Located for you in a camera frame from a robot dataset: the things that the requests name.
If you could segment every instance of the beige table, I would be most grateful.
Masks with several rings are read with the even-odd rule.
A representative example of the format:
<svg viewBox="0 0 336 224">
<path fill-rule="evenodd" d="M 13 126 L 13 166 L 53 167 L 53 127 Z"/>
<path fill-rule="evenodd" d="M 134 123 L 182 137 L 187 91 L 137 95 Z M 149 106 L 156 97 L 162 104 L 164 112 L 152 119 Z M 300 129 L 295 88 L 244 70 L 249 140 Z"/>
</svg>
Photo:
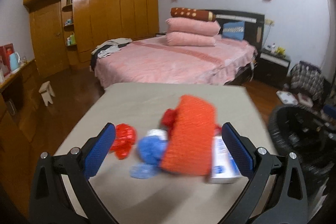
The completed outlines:
<svg viewBox="0 0 336 224">
<path fill-rule="evenodd" d="M 219 124 L 231 122 L 256 147 L 275 153 L 266 127 L 245 88 L 236 86 L 115 84 L 91 107 L 60 146 L 56 155 L 82 147 L 96 136 L 107 122 L 128 123 L 136 128 L 138 138 L 157 128 L 167 108 L 175 108 L 179 97 L 191 94 L 204 98 L 217 108 Z M 238 198 L 247 179 L 234 184 L 206 184 L 204 177 L 188 177 L 161 173 L 141 180 L 131 178 L 131 166 L 139 163 L 135 148 L 125 160 L 108 154 L 97 175 L 90 178 L 106 208 L 120 224 L 151 223 L 217 223 Z M 70 199 L 77 213 L 85 215 L 63 176 Z M 263 202 L 270 191 L 264 191 Z M 260 212 L 260 202 L 256 212 Z"/>
</svg>

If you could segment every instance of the clothes pile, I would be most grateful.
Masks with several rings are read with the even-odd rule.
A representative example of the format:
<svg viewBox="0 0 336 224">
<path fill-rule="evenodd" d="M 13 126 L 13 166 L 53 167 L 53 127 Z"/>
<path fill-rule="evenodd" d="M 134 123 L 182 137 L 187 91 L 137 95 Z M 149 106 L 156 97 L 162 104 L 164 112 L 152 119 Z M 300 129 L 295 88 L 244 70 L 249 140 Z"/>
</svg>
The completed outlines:
<svg viewBox="0 0 336 224">
<path fill-rule="evenodd" d="M 127 46 L 131 42 L 132 39 L 129 38 L 117 38 L 105 41 L 103 44 L 97 46 L 95 50 L 91 52 L 90 70 L 95 70 L 97 58 L 104 58 L 114 52 L 118 52 L 120 48 Z"/>
</svg>

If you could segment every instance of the red box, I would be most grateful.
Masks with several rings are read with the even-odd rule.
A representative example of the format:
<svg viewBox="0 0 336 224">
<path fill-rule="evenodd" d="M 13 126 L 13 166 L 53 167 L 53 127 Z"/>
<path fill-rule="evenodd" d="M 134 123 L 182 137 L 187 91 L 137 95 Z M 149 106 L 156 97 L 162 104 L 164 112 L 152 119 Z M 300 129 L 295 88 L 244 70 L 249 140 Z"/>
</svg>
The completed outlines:
<svg viewBox="0 0 336 224">
<path fill-rule="evenodd" d="M 6 71 L 6 68 L 4 69 L 3 71 L 4 76 L 6 76 L 11 72 L 11 65 L 9 63 L 9 54 L 7 54 L 7 51 L 12 53 L 14 52 L 13 44 L 0 46 L 0 63 L 3 63 L 3 65 L 8 69 L 8 71 Z"/>
</svg>

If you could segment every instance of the white box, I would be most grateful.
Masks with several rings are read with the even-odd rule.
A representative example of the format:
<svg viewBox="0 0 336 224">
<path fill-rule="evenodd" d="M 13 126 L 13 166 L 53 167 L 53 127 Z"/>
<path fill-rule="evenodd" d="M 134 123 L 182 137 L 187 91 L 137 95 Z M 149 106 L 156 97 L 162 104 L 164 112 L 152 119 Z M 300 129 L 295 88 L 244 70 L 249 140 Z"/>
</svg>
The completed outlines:
<svg viewBox="0 0 336 224">
<path fill-rule="evenodd" d="M 242 175 L 221 136 L 213 137 L 212 166 L 208 183 L 233 183 Z"/>
</svg>

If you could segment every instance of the blue pillow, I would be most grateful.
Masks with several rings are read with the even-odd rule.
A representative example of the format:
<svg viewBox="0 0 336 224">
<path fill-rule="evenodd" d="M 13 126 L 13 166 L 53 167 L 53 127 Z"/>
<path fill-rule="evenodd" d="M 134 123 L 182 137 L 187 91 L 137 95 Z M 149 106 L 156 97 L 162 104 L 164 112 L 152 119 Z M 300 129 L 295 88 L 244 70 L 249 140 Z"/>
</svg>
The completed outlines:
<svg viewBox="0 0 336 224">
<path fill-rule="evenodd" d="M 242 41 L 244 39 L 245 22 L 229 22 L 223 25 L 223 38 L 231 38 Z"/>
</svg>

